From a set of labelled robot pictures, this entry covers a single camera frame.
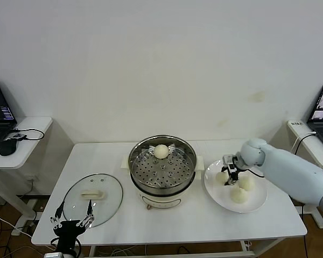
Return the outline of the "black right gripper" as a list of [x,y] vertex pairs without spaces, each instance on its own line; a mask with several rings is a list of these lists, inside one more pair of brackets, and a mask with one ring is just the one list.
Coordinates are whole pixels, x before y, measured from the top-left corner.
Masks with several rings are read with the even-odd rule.
[[226,158],[226,167],[222,167],[221,172],[229,175],[224,185],[234,185],[237,182],[237,174],[243,170],[237,165],[238,158]]

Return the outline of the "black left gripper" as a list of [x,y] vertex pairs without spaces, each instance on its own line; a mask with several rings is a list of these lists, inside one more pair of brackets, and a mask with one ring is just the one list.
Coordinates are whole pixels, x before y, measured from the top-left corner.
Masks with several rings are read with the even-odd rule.
[[54,227],[54,233],[58,238],[57,251],[61,253],[75,253],[76,239],[82,234],[82,228],[89,228],[95,219],[92,200],[89,200],[87,213],[82,221],[70,220],[60,222],[63,207],[64,203],[61,202],[54,216],[50,217],[50,221]]

